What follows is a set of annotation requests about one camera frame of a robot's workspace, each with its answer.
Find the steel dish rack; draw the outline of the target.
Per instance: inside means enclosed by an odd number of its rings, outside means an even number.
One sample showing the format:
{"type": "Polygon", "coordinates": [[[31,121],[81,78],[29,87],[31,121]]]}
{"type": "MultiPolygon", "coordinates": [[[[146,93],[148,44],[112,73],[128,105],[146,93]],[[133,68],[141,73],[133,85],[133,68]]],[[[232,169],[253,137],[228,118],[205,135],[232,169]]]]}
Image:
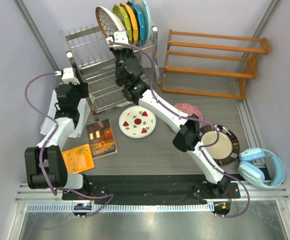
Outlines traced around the steel dish rack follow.
{"type": "Polygon", "coordinates": [[[115,58],[98,26],[68,34],[60,31],[59,37],[71,67],[89,86],[88,104],[94,120],[110,108],[129,104],[115,83],[115,58]]]}

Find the brown floral pattern plate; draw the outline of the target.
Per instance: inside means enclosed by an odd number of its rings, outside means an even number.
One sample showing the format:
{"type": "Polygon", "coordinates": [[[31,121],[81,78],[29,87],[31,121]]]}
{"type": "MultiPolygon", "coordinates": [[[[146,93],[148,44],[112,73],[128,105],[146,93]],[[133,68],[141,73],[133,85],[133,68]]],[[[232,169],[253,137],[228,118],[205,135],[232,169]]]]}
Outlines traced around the brown floral pattern plate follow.
{"type": "Polygon", "coordinates": [[[110,37],[114,32],[124,31],[125,28],[119,18],[105,7],[97,6],[96,19],[104,37],[110,37]]]}

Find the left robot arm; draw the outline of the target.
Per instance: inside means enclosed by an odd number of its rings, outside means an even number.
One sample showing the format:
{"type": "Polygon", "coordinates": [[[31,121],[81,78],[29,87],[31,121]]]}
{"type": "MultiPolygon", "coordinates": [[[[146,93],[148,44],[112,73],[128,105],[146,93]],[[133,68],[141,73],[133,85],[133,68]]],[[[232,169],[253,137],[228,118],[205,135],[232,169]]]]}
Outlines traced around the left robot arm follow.
{"type": "Polygon", "coordinates": [[[74,190],[79,199],[87,199],[91,187],[86,176],[68,172],[62,156],[62,148],[69,135],[79,123],[80,100],[88,97],[87,83],[83,82],[79,70],[68,67],[53,73],[61,76],[62,84],[56,87],[56,113],[50,117],[38,108],[34,110],[53,122],[51,130],[35,147],[25,150],[27,183],[31,189],[50,189],[54,195],[58,189],[74,190]]]}

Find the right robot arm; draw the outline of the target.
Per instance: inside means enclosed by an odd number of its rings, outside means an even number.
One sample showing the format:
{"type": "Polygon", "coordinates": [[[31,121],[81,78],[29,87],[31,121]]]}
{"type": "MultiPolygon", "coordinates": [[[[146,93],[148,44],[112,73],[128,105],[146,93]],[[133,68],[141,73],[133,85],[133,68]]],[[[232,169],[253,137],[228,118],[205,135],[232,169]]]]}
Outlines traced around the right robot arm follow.
{"type": "Polygon", "coordinates": [[[146,108],[168,124],[176,133],[173,145],[188,153],[200,167],[211,193],[218,198],[226,195],[231,179],[216,164],[201,140],[199,124],[202,120],[179,111],[154,91],[153,84],[141,80],[143,69],[134,55],[134,45],[110,41],[109,48],[115,56],[115,82],[122,87],[126,100],[146,108]]]}

